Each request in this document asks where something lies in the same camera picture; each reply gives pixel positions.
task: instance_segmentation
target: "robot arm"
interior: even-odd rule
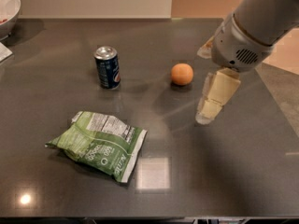
[[[243,0],[216,30],[212,60],[239,72],[248,71],[298,24],[299,0]]]

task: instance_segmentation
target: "black vent grille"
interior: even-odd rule
[[[236,52],[236,58],[245,64],[256,63],[258,61],[258,55],[248,49],[240,49]]]

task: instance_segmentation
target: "white wall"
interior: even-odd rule
[[[20,18],[170,18],[172,0],[21,0]]]

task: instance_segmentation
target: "blue soda can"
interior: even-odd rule
[[[94,53],[97,72],[103,88],[115,89],[121,82],[118,52],[111,47],[101,47]]]

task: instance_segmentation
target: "white bowl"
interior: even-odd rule
[[[18,19],[20,8],[21,0],[0,0],[0,41],[11,33]]]

